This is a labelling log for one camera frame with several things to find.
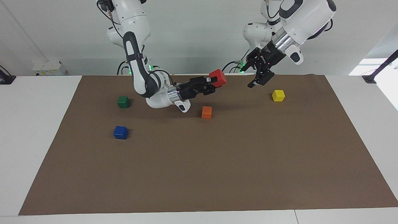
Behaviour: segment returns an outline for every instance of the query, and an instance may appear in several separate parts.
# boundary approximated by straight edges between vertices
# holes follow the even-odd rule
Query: orange cube
[[[202,118],[203,119],[211,119],[211,112],[212,112],[211,106],[204,106],[202,110]]]

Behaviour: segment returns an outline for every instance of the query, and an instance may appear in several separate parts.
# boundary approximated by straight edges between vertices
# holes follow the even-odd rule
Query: brown table mat
[[[131,77],[83,77],[20,215],[398,206],[324,76],[227,79],[183,114],[149,108]]]

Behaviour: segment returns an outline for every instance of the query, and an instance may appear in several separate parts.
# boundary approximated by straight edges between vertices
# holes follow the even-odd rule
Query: white robot link
[[[113,24],[107,32],[109,40],[126,52],[135,91],[145,97],[152,108],[174,104],[185,113],[191,106],[189,99],[200,93],[214,93],[216,88],[225,84],[225,76],[217,70],[208,78],[195,77],[189,82],[177,84],[170,82],[172,78],[165,70],[149,71],[148,59],[142,53],[144,42],[150,36],[148,18],[142,7],[145,2],[146,0],[98,0],[97,7]]]
[[[265,85],[275,75],[270,68],[286,55],[297,65],[303,63],[300,47],[322,34],[335,13],[333,0],[262,0],[267,23],[249,23],[243,30],[252,51],[241,70],[256,70],[248,87]]]

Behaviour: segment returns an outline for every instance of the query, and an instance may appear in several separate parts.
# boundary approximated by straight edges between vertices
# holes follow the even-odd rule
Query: black strap
[[[126,56],[127,61],[135,61],[137,59],[143,59],[143,58],[144,55],[141,53]]]

